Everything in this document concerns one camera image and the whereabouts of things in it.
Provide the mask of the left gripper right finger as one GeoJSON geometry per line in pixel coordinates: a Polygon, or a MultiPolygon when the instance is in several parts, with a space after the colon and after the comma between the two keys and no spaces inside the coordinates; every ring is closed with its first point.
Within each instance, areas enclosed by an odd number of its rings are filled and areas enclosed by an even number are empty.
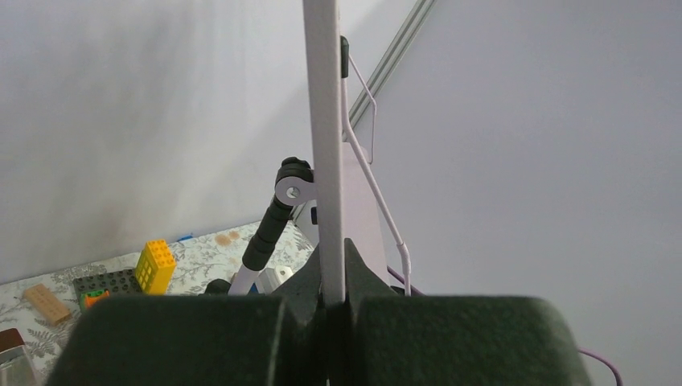
{"type": "Polygon", "coordinates": [[[526,296],[401,296],[352,240],[326,255],[333,385],[589,385],[561,313],[526,296]]]}

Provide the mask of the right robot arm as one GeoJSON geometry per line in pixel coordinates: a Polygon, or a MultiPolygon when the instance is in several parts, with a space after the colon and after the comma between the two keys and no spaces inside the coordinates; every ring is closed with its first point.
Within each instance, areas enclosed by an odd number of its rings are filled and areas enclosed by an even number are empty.
{"type": "Polygon", "coordinates": [[[290,221],[292,207],[273,199],[252,238],[258,255],[259,277],[253,291],[270,294],[298,271],[309,258],[314,244],[290,221]]]}

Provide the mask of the pink music stand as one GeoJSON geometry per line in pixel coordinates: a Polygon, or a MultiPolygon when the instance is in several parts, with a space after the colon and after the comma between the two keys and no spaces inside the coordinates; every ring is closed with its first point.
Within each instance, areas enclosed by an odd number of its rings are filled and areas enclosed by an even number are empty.
{"type": "Polygon", "coordinates": [[[345,247],[343,237],[343,161],[341,137],[346,135],[390,227],[402,259],[405,295],[412,293],[411,258],[385,199],[350,127],[347,86],[342,78],[342,48],[338,4],[304,1],[306,60],[310,97],[310,122],[314,152],[314,181],[302,182],[318,204],[321,289],[327,306],[346,300],[345,247]]]}

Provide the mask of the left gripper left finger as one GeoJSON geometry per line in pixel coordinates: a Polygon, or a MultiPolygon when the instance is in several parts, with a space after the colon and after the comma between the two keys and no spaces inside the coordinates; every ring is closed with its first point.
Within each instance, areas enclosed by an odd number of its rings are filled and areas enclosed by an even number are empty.
{"type": "Polygon", "coordinates": [[[120,295],[81,316],[50,385],[318,385],[319,254],[270,295],[120,295]]]}

